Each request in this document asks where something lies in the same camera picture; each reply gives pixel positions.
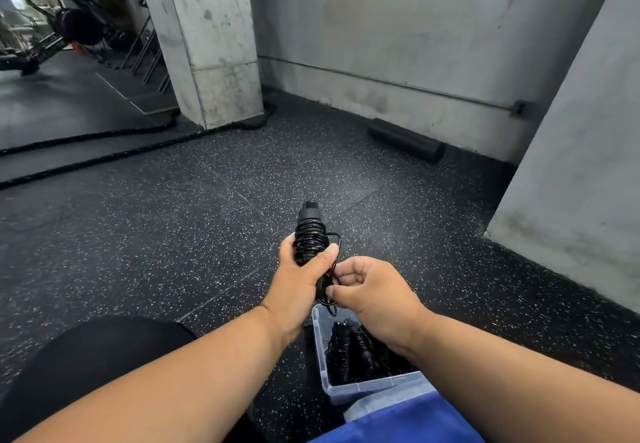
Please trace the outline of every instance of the forearm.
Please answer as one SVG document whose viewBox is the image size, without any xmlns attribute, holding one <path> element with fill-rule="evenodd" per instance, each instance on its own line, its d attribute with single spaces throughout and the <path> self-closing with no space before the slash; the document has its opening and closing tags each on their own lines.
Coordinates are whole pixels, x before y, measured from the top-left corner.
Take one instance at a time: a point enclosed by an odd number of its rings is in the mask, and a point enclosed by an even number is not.
<svg viewBox="0 0 640 443">
<path fill-rule="evenodd" d="M 453 319 L 421 317 L 410 358 L 492 440 L 637 440 L 640 394 Z"/>
<path fill-rule="evenodd" d="M 258 307 L 94 391 L 19 441 L 221 441 L 283 349 L 282 334 Z"/>
</svg>

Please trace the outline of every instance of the black pants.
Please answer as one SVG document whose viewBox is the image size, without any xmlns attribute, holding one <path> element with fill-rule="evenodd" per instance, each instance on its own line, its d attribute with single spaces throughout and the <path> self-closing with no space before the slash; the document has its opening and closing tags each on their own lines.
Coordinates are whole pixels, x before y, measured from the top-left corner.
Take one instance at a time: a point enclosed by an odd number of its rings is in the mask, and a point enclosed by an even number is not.
<svg viewBox="0 0 640 443">
<path fill-rule="evenodd" d="M 68 330 L 44 346 L 13 382 L 0 407 L 0 443 L 194 340 L 180 324 L 147 318 L 100 318 Z M 244 415 L 225 441 L 263 439 Z"/>
</svg>

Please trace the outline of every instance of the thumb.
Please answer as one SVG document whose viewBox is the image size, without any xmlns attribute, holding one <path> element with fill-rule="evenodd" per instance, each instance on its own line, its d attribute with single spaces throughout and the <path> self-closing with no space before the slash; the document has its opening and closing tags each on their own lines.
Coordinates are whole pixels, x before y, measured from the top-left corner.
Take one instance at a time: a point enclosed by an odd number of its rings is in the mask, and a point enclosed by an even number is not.
<svg viewBox="0 0 640 443">
<path fill-rule="evenodd" d="M 332 267 L 335 259 L 338 257 L 339 251 L 340 248 L 337 244 L 331 244 L 327 249 L 322 251 L 322 253 L 318 253 L 315 258 L 304 265 L 303 269 L 309 273 L 313 279 L 318 280 Z"/>
<path fill-rule="evenodd" d="M 338 305 L 353 310 L 359 288 L 360 286 L 331 285 L 327 287 L 326 295 Z"/>
</svg>

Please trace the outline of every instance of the black battle rope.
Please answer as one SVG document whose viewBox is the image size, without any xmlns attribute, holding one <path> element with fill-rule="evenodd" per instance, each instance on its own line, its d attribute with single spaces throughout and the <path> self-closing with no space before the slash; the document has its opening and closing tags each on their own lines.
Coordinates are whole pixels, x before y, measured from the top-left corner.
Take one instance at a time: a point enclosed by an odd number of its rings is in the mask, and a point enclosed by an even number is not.
<svg viewBox="0 0 640 443">
<path fill-rule="evenodd" d="M 90 160 L 84 160 L 77 163 L 72 163 L 69 165 L 59 166 L 56 168 L 51 168 L 49 170 L 44 170 L 43 172 L 31 173 L 29 175 L 25 175 L 23 177 L 17 177 L 11 180 L 5 180 L 4 182 L 0 182 L 0 190 L 5 190 L 11 187 L 15 187 L 18 185 L 26 184 L 28 182 L 32 182 L 34 180 L 42 180 L 48 177 L 52 177 L 54 175 L 58 175 L 59 173 L 73 172 L 74 170 L 80 170 L 82 168 L 86 168 L 88 166 L 98 165 L 101 163 L 107 163 L 114 160 L 120 160 L 122 158 L 131 157 L 133 155 L 140 155 L 141 153 L 152 152 L 154 150 L 158 150 L 160 148 L 169 147 L 171 145 L 177 145 L 179 143 L 184 143 L 185 141 L 196 140 L 197 138 L 201 138 L 203 136 L 207 136 L 210 134 L 220 133 L 222 131 L 228 131 L 233 129 L 240 130 L 256 130 L 262 128 L 266 123 L 269 117 L 275 111 L 275 107 L 264 102 L 264 116 L 263 118 L 256 123 L 246 123 L 242 121 L 238 121 L 235 123 L 230 123 L 227 125 L 222 125 L 217 128 L 213 128 L 210 130 L 198 131 L 196 133 L 189 134 L 187 136 L 182 136 L 180 138 L 174 138 L 172 140 L 161 141 L 159 143 L 154 143 L 153 145 L 147 145 L 144 147 L 133 148 L 131 150 L 126 150 L 124 152 L 112 153 L 109 155 L 101 156 L 98 158 L 92 158 Z M 60 140 L 48 140 L 48 141 L 39 141 L 37 143 L 31 143 L 30 145 L 25 145 L 23 147 L 13 147 L 7 148 L 5 150 L 0 150 L 0 157 L 12 155 L 19 152 L 26 152 L 30 150 L 35 150 L 38 148 L 49 148 L 58 145 L 66 145 L 69 143 L 76 143 L 79 141 L 87 141 L 87 140 L 96 140 L 99 138 L 107 138 L 113 136 L 124 136 L 128 134 L 142 134 L 142 133 L 151 133 L 151 132 L 161 132 L 166 131 L 169 128 L 172 128 L 177 123 L 178 116 L 180 116 L 180 111 L 175 111 L 172 113 L 171 120 L 164 125 L 153 126 L 149 128 L 130 128 L 116 131 L 107 131 L 101 133 L 90 133 L 90 134 L 82 134 L 78 136 L 71 136 L 69 138 L 62 138 Z"/>
</svg>

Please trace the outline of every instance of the hand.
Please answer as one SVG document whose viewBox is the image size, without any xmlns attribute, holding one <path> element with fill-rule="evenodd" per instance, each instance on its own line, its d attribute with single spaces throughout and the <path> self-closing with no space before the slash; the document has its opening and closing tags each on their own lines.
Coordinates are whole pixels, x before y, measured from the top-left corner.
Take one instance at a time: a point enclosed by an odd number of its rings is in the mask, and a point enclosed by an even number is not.
<svg viewBox="0 0 640 443">
<path fill-rule="evenodd" d="M 338 245 L 332 244 L 300 267 L 293 258 L 293 240 L 292 234 L 282 242 L 280 265 L 261 303 L 287 345 L 300 334 L 316 299 L 316 283 L 331 268 L 339 251 Z"/>
<path fill-rule="evenodd" d="M 335 267 L 342 285 L 326 293 L 339 305 L 353 310 L 360 322 L 394 352 L 409 356 L 425 315 L 421 304 L 400 273 L 386 261 L 352 257 Z"/>
</svg>

